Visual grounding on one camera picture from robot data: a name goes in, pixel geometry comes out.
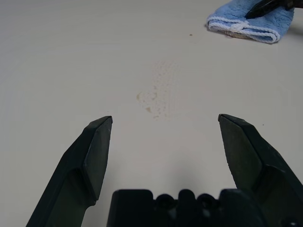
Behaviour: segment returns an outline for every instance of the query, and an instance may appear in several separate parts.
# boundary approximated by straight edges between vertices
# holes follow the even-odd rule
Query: white table surface
[[[207,31],[227,0],[2,0],[0,226],[25,226],[62,154],[114,119],[101,196],[235,187],[217,116],[254,124],[303,181],[303,12],[274,45]]]

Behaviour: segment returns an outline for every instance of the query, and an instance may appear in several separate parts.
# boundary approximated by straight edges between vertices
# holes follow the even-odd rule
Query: blue towel
[[[236,38],[251,38],[263,43],[278,42],[287,32],[294,17],[294,9],[283,7],[263,17],[246,19],[245,15],[260,0],[233,0],[221,6],[207,19],[209,30],[221,31]]]

